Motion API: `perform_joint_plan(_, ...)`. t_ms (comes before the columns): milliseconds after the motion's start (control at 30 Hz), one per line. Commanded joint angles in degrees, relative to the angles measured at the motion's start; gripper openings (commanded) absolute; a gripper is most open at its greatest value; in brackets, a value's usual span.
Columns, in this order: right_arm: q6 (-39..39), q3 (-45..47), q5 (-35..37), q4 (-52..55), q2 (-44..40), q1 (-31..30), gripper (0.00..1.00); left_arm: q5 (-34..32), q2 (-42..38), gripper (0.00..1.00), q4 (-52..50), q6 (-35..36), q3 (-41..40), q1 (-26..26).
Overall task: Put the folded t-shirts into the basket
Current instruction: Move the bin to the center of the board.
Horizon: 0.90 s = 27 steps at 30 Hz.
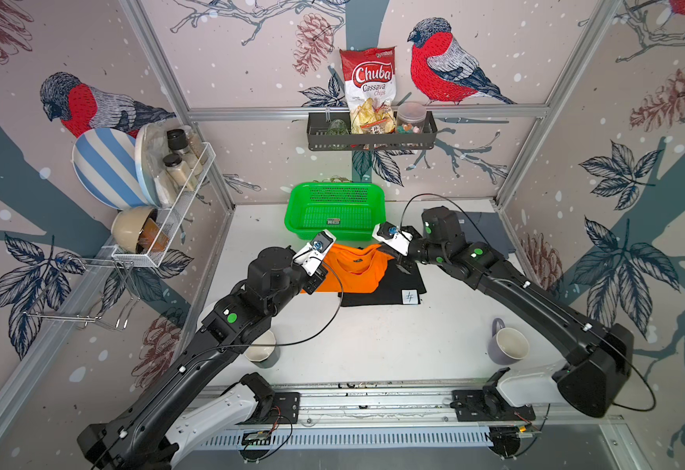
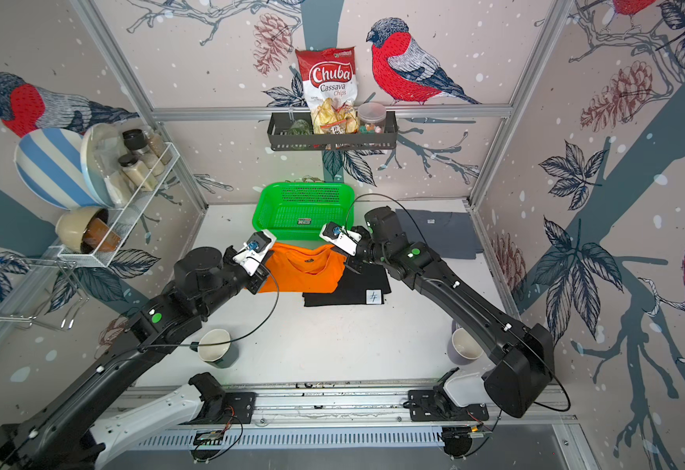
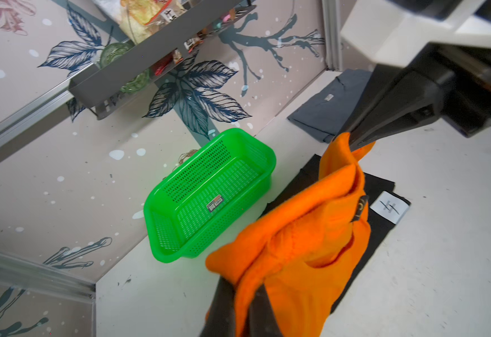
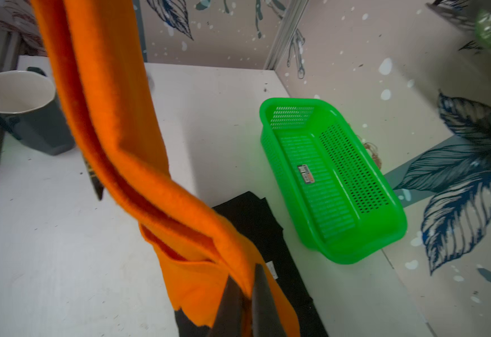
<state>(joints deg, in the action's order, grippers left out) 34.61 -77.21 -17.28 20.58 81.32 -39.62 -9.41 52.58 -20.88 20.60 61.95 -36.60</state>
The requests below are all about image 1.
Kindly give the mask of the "black t-shirt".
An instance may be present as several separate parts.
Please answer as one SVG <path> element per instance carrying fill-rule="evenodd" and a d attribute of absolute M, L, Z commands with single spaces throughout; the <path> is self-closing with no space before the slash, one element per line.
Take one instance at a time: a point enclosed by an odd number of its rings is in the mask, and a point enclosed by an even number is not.
<path fill-rule="evenodd" d="M 408 275 L 397 267 L 393 251 L 385 245 L 379 245 L 379 252 L 389 256 L 387 269 L 372 293 L 345 293 L 340 295 L 342 307 L 371 307 L 393 305 L 420 305 L 427 288 L 422 274 Z"/>

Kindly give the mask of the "orange t-shirt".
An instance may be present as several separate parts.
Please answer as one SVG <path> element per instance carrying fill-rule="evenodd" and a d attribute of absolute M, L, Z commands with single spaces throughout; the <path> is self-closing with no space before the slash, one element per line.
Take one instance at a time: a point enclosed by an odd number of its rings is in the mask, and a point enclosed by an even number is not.
<path fill-rule="evenodd" d="M 364 249 L 334 244 L 325 256 L 329 271 L 316 293 L 372 294 L 385 277 L 393 256 L 381 245 Z"/>

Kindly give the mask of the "green plastic basket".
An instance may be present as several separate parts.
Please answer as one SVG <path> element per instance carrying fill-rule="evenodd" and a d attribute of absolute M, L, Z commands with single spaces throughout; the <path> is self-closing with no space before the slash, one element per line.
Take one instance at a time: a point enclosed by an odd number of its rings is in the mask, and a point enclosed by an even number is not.
<path fill-rule="evenodd" d="M 371 183 L 307 182 L 291 191 L 285 226 L 301 240 L 328 230 L 342 241 L 368 241 L 385 222 L 385 192 Z"/>

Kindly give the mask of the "grey t-shirt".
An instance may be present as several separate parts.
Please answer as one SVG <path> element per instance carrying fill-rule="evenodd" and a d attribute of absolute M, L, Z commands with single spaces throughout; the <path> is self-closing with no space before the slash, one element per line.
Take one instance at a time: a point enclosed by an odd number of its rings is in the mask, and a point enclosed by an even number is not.
<path fill-rule="evenodd" d="M 497 213 L 460 213 L 456 211 L 467 242 L 485 242 L 508 257 L 516 252 Z"/>

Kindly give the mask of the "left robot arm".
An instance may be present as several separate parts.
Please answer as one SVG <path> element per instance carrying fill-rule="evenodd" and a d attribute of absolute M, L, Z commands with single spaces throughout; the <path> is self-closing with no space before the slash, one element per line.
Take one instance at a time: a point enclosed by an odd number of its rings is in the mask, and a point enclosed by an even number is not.
<path fill-rule="evenodd" d="M 250 263 L 246 279 L 216 302 L 163 375 L 119 417 L 81 432 L 77 443 L 93 468 L 172 469 L 228 427 L 278 420 L 275 392 L 256 372 L 207 405 L 188 407 L 214 377 L 257 344 L 295 296 L 312 293 L 323 283 L 327 252 L 319 241 L 299 252 L 262 250 Z"/>

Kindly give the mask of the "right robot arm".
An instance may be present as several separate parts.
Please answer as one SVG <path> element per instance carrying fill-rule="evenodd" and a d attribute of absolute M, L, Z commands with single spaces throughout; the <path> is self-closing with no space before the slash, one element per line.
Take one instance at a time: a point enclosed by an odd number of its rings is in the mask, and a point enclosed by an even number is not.
<path fill-rule="evenodd" d="M 422 222 L 424 235 L 384 222 L 373 236 L 399 255 L 438 266 L 508 307 L 562 355 L 563 365 L 544 375 L 562 401 L 589 417 L 604 417 L 631 376 L 632 332 L 620 323 L 606 326 L 559 303 L 489 244 L 468 241 L 454 211 L 428 209 Z"/>

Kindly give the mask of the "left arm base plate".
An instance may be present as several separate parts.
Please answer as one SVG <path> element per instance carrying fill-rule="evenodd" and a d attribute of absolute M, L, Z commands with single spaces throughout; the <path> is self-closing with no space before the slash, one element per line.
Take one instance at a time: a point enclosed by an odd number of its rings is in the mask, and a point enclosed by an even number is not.
<path fill-rule="evenodd" d="M 275 422 L 295 425 L 298 421 L 300 400 L 301 393 L 275 393 L 272 397 L 272 403 L 260 401 L 254 413 L 242 425 L 274 424 Z"/>

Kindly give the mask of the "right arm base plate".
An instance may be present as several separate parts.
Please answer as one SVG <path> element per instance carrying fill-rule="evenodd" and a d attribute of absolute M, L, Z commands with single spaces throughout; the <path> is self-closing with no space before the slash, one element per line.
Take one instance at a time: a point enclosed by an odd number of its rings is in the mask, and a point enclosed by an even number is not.
<path fill-rule="evenodd" d="M 532 422 L 536 419 L 531 405 L 514 407 L 491 388 L 453 390 L 449 406 L 459 422 Z"/>

